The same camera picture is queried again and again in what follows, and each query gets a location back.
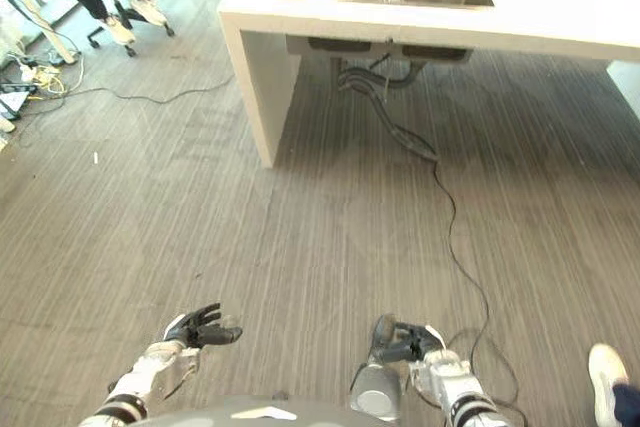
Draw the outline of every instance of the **robotic arm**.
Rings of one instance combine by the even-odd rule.
[[[386,364],[398,361],[408,362],[413,386],[440,404],[451,427],[511,427],[482,390],[469,362],[447,350],[437,331],[396,322],[392,315],[382,316],[376,324],[369,359],[352,385],[354,410],[397,420],[400,382]]]
[[[224,328],[216,321],[220,304],[180,315],[167,327],[162,342],[151,344],[131,371],[110,388],[102,407],[80,427],[124,427],[147,418],[149,405],[160,402],[198,371],[206,345],[231,344],[242,335],[239,327]]]

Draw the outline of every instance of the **gray carpet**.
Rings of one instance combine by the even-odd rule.
[[[381,313],[446,337],[479,326],[430,165],[402,151],[364,99],[332,94],[328,66],[310,58],[277,167],[262,169],[219,0],[159,1],[178,37],[138,28],[135,60],[107,39],[88,49],[87,15],[74,14],[63,31],[87,52],[82,89],[220,88],[164,106],[69,99],[25,119],[0,155],[0,424],[76,425],[175,314],[213,300],[245,336],[207,351],[158,413],[281,389],[344,405]],[[441,154],[459,207],[455,249],[487,291],[489,333],[538,426],[595,425],[596,341],[640,377],[640,125],[605,67],[476,52],[461,67],[428,66],[389,98],[394,119]],[[464,355],[471,340],[457,345]],[[512,395],[486,343],[477,369],[490,393]],[[406,425],[441,425],[406,400]]]

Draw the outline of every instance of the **sneaker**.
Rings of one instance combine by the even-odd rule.
[[[156,8],[154,0],[131,0],[131,8],[153,25],[165,25],[167,18]]]
[[[614,415],[615,384],[628,384],[629,376],[618,353],[605,344],[596,344],[589,352],[589,375],[595,393],[598,427],[621,427]]]
[[[136,36],[133,35],[129,29],[127,29],[117,17],[113,15],[107,17],[103,22],[100,22],[105,30],[108,30],[112,35],[113,40],[117,44],[127,45],[136,41]]]

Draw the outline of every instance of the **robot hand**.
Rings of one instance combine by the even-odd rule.
[[[220,320],[220,304],[211,304],[189,314],[176,317],[167,327],[164,340],[178,340],[188,348],[201,349],[205,345],[232,344],[242,335],[240,327],[225,328]]]
[[[81,427],[124,427],[147,417],[150,405],[178,390],[198,371],[205,345],[231,344],[242,335],[240,327],[216,323],[220,304],[212,304],[178,316],[167,327],[161,342],[151,344],[131,370],[109,387],[100,409]]]

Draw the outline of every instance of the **power cord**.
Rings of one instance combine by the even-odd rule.
[[[491,321],[491,309],[489,306],[489,299],[487,297],[487,294],[485,290],[482,288],[482,285],[480,284],[480,282],[476,278],[474,278],[469,273],[469,271],[467,271],[464,265],[462,265],[453,247],[453,227],[458,217],[458,205],[455,198],[451,194],[451,192],[446,188],[446,186],[440,179],[440,174],[438,171],[440,161],[437,156],[437,153],[435,149],[432,147],[432,145],[429,142],[427,142],[427,140],[425,140],[422,136],[394,123],[391,120],[387,112],[387,109],[385,108],[386,102],[383,99],[383,97],[380,95],[380,93],[378,92],[375,86],[376,84],[382,85],[382,82],[380,81],[379,78],[376,78],[378,77],[377,74],[373,74],[371,72],[365,74],[363,71],[366,71],[366,69],[362,69],[360,67],[353,67],[353,68],[348,68],[343,70],[338,76],[338,87],[340,89],[350,88],[362,95],[365,95],[371,101],[374,107],[374,111],[376,112],[379,119],[382,121],[382,124],[385,126],[389,134],[396,141],[398,141],[398,143],[402,147],[407,149],[409,152],[417,155],[418,157],[422,158],[423,160],[426,160],[427,162],[430,162],[433,165],[432,175],[433,175],[434,182],[436,183],[438,188],[445,194],[445,196],[447,197],[451,205],[451,220],[449,222],[449,227],[447,229],[447,247],[449,249],[449,254],[451,255],[451,259],[453,260],[453,263],[456,269],[458,270],[458,272],[460,272],[463,275],[463,277],[467,279],[467,281],[480,294],[480,299],[481,299],[482,308],[484,312],[484,320],[482,322],[482,326],[479,329],[467,328],[467,329],[461,330],[460,332],[458,332],[452,337],[452,339],[448,342],[448,345],[452,345],[458,339],[460,339],[465,335],[475,334],[473,346],[471,348],[471,352],[469,355],[469,363],[471,364],[471,371],[473,372],[474,375],[477,376],[476,369],[475,369],[475,354],[480,344],[480,341],[483,338],[486,339],[492,351],[497,356],[499,362],[506,367],[515,386],[515,392],[512,395],[511,399],[509,400],[494,399],[494,402],[496,403],[496,405],[499,405],[503,408],[516,412],[522,418],[524,427],[529,427],[529,419],[527,418],[527,415],[517,405],[515,405],[520,394],[520,384],[518,382],[516,373],[513,370],[513,367],[509,363],[506,356],[498,348],[498,346],[493,341],[493,339],[486,335],[486,330],[489,326],[489,322]],[[421,400],[423,400],[426,404],[437,409],[440,408],[438,404],[428,399],[422,392],[417,392],[417,394],[421,398]]]
[[[47,98],[46,100],[55,100],[55,99],[61,99],[61,102],[59,105],[57,105],[56,107],[52,108],[52,109],[48,109],[48,110],[42,110],[42,111],[37,111],[37,112],[25,112],[22,115],[23,116],[37,116],[37,115],[46,115],[46,114],[50,114],[51,112],[55,112],[56,110],[60,110],[62,107],[65,106],[67,99],[71,98],[71,97],[77,97],[80,95],[85,95],[85,94],[91,94],[91,93],[95,93],[95,92],[109,92],[111,95],[113,95],[114,97],[121,99],[121,100],[145,100],[147,102],[151,102],[153,104],[156,105],[167,105],[170,104],[172,102],[175,102],[176,100],[178,100],[181,97],[184,97],[186,95],[190,95],[190,94],[204,94],[204,93],[208,93],[208,92],[213,92],[215,90],[221,89],[222,87],[225,87],[227,85],[229,85],[229,83],[231,83],[231,81],[233,80],[233,76],[229,77],[227,80],[214,85],[212,87],[208,87],[208,88],[204,88],[204,89],[189,89],[189,90],[184,90],[182,92],[179,92],[178,94],[169,97],[168,99],[162,99],[162,100],[158,100],[158,99],[154,99],[152,97],[148,97],[146,95],[122,95],[119,94],[118,92],[116,92],[115,90],[109,89],[107,87],[96,87],[95,89],[88,89],[88,90],[82,90],[80,92],[69,92],[67,94],[63,94],[61,96],[53,96],[50,98]]]

